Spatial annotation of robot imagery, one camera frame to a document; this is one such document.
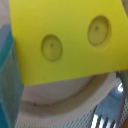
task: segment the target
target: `yellow object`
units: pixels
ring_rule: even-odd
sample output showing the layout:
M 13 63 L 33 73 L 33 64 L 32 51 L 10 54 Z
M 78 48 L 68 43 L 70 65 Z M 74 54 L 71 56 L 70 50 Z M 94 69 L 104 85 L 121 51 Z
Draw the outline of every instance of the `yellow object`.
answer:
M 10 11 L 25 85 L 128 69 L 120 0 L 10 0 Z

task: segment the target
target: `teal object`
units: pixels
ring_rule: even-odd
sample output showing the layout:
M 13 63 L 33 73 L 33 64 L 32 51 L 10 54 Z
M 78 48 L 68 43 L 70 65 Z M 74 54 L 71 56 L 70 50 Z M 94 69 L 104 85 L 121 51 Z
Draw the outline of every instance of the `teal object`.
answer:
M 24 86 L 9 25 L 0 30 L 0 128 L 14 128 Z

